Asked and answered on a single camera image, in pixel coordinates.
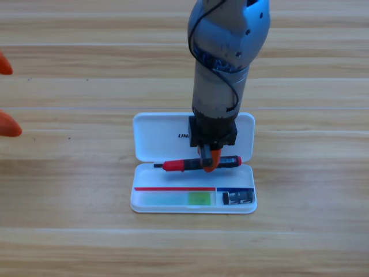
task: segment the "orange object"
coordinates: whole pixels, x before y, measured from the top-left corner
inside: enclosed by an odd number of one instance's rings
[[[22,134],[19,124],[7,113],[0,110],[0,136],[18,137]]]
[[[220,156],[221,156],[221,149],[219,150],[212,150],[211,151],[212,154],[212,159],[213,159],[213,165],[210,167],[204,167],[205,172],[210,173],[212,172],[214,169],[216,169],[219,165],[220,162]]]
[[[0,73],[4,75],[12,75],[13,69],[4,54],[0,51]]]

